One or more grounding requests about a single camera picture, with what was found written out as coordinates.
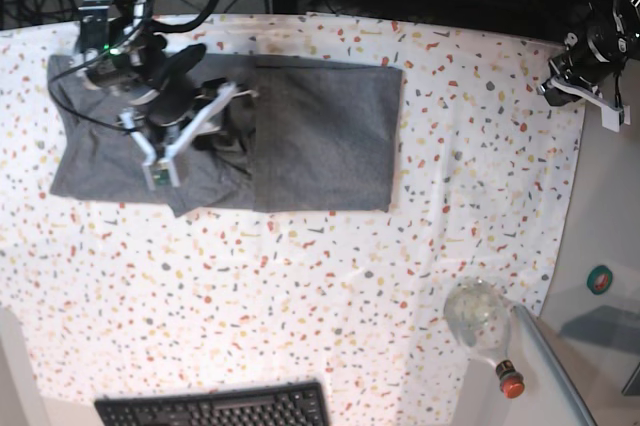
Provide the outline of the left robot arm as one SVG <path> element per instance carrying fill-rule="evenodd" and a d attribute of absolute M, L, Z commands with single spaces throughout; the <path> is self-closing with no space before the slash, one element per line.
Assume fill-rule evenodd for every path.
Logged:
<path fill-rule="evenodd" d="M 565 36 L 565 51 L 548 61 L 550 76 L 539 93 L 552 107 L 579 99 L 595 103 L 599 86 L 618 80 L 639 49 L 639 0 L 586 0 L 586 24 Z"/>

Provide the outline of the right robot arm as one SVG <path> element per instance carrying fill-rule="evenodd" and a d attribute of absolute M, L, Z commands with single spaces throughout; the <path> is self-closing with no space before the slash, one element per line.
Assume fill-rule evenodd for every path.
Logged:
<path fill-rule="evenodd" d="M 156 0 L 83 0 L 79 9 L 79 37 L 69 69 L 51 77 L 56 95 L 63 79 L 78 76 L 87 88 L 127 93 L 133 106 L 130 125 L 107 123 L 75 112 L 75 118 L 106 129 L 132 134 L 143 127 L 169 128 L 216 99 L 218 81 L 194 86 L 187 74 L 205 56 L 203 44 L 166 55 L 166 37 L 199 27 L 219 0 L 208 0 L 192 20 L 168 24 L 154 19 Z"/>

